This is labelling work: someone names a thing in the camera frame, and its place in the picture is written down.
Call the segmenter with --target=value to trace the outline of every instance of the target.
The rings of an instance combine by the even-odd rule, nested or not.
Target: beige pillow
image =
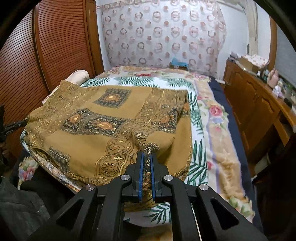
[[[73,72],[67,79],[65,79],[68,82],[71,82],[76,85],[81,85],[83,82],[87,81],[89,79],[89,74],[85,70],[76,70]],[[50,94],[47,96],[43,101],[42,104],[44,104],[50,96],[53,95],[54,92],[58,89],[59,86],[57,86]]]

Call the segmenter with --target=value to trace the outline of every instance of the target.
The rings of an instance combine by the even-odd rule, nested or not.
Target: wooden dresser
[[[276,141],[291,145],[296,116],[267,84],[229,60],[223,79],[248,162],[257,163]]]

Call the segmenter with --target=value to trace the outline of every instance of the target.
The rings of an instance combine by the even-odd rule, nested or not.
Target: navy blue bed sheet
[[[238,159],[241,163],[241,172],[242,172],[242,186],[246,192],[246,196],[252,200],[252,207],[253,210],[255,211],[255,217],[253,218],[253,224],[255,227],[257,227],[261,232],[263,232],[263,227],[257,207],[257,203],[255,200],[255,193],[253,189],[253,185],[251,182],[251,175],[249,172],[248,168],[248,162],[247,162],[247,157],[244,151],[244,147],[242,144],[242,140],[240,137],[239,129],[236,124],[232,108],[229,105],[228,101],[226,100],[225,94],[220,86],[220,84],[215,80],[214,77],[210,76],[211,82],[209,83],[210,88],[214,94],[214,97],[216,101],[224,106],[225,111],[228,113],[228,129],[230,131],[232,141],[234,143],[234,147],[237,152]]]

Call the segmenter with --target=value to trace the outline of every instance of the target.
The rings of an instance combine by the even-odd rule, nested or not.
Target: bed
[[[256,214],[258,209],[238,127],[231,107],[214,78],[179,69],[121,66],[113,67],[110,71],[87,80],[81,87],[103,85],[187,90],[193,153],[184,183],[194,186],[208,183],[245,218],[262,230],[260,217]],[[67,177],[46,158],[34,152],[27,146],[25,136],[24,131],[21,142],[36,162],[30,160],[21,164],[19,184],[27,179],[22,173],[29,170],[29,175],[33,175],[40,165],[73,192],[78,192],[85,186],[85,183]],[[157,204],[137,212],[126,212],[124,220],[142,227],[170,223],[169,203]]]

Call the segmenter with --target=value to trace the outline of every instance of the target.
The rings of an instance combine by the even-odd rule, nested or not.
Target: louvered wooden door
[[[0,51],[0,103],[5,105],[4,124],[22,120],[41,106],[49,94],[36,58],[32,22],[30,11]],[[22,149],[22,130],[10,134],[6,141],[14,156]]]
[[[83,0],[42,0],[38,34],[45,71],[53,87],[78,69],[95,76]]]

